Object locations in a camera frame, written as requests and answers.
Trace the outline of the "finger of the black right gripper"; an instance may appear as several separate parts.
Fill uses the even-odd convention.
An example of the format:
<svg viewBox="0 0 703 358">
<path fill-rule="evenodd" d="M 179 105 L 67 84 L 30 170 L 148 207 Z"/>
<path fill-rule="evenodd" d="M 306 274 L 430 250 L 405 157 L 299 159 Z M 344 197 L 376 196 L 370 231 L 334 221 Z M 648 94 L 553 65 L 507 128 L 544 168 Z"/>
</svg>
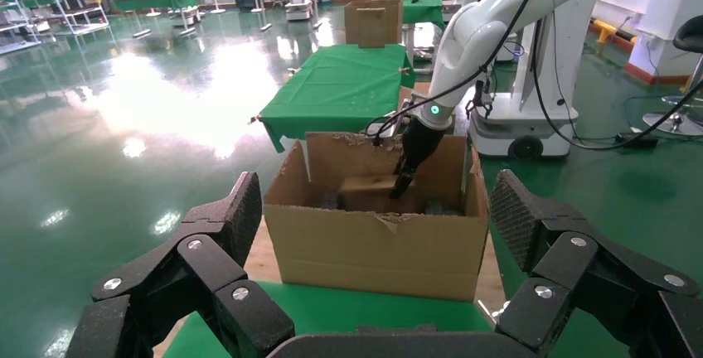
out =
<svg viewBox="0 0 703 358">
<path fill-rule="evenodd" d="M 416 169 L 413 167 L 398 167 L 394 174 L 397 176 L 395 184 L 389 194 L 390 199 L 399 199 L 408 190 L 415 178 Z"/>
</svg>

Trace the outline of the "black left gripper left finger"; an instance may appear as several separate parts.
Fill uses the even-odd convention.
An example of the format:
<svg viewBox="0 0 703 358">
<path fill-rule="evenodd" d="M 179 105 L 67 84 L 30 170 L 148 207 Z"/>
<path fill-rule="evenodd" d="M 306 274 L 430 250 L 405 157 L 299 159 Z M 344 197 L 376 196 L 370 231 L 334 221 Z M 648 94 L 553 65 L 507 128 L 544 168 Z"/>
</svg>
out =
<svg viewBox="0 0 703 358">
<path fill-rule="evenodd" d="M 150 357 L 191 313 L 232 357 L 266 357 L 293 320 L 245 271 L 262 217 L 259 178 L 244 172 L 223 199 L 191 208 L 158 247 L 100 279 L 69 357 Z"/>
</svg>

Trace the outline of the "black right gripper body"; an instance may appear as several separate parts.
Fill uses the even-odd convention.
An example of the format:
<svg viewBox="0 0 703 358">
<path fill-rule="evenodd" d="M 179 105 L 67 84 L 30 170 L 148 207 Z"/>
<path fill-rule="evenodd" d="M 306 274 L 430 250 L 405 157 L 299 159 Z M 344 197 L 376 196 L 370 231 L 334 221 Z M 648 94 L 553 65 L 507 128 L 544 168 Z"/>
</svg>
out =
<svg viewBox="0 0 703 358">
<path fill-rule="evenodd" d="M 436 150 L 446 129 L 425 126 L 417 118 L 412 118 L 401 137 L 401 174 L 413 174 Z"/>
</svg>

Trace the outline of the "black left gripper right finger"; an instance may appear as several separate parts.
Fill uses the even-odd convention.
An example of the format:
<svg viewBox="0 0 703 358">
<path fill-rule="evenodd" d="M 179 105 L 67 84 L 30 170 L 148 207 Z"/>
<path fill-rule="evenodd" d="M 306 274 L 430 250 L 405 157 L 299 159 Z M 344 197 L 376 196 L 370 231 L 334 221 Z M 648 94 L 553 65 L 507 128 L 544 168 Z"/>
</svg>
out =
<svg viewBox="0 0 703 358">
<path fill-rule="evenodd" d="M 701 356 L 701 289 L 692 278 L 606 238 L 573 206 L 531 193 L 509 170 L 497 175 L 489 211 L 526 274 L 497 333 L 545 357 L 581 310 L 632 357 Z"/>
</svg>

